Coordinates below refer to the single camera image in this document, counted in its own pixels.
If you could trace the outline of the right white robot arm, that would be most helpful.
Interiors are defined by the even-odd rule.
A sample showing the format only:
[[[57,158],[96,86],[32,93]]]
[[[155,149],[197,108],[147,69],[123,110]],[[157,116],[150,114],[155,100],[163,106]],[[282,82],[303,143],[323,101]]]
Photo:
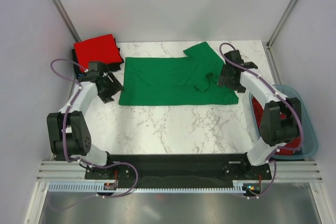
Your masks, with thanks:
[[[239,50],[221,54],[225,63],[220,72],[218,86],[238,93],[249,91],[262,105],[259,140],[244,154],[236,168],[245,178],[258,178],[271,157],[294,139],[303,138],[301,102],[289,98],[274,88],[253,62],[244,62]]]

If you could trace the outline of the green t shirt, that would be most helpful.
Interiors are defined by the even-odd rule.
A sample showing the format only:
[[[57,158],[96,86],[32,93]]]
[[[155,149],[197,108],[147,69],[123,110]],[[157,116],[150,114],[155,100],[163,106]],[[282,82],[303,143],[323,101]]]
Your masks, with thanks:
[[[124,69],[122,106],[234,105],[236,93],[217,82],[224,62],[202,42],[181,58],[128,57]]]

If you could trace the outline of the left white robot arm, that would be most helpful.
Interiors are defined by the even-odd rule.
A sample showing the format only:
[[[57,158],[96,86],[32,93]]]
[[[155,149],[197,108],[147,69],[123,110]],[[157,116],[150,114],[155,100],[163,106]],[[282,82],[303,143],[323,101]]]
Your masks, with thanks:
[[[103,178],[111,178],[115,165],[108,161],[109,152],[92,143],[85,114],[95,98],[104,104],[113,102],[113,96],[123,91],[123,86],[108,65],[99,61],[89,62],[78,80],[66,80],[75,84],[73,94],[58,112],[47,116],[51,152],[57,161],[86,164],[89,171],[96,170]]]

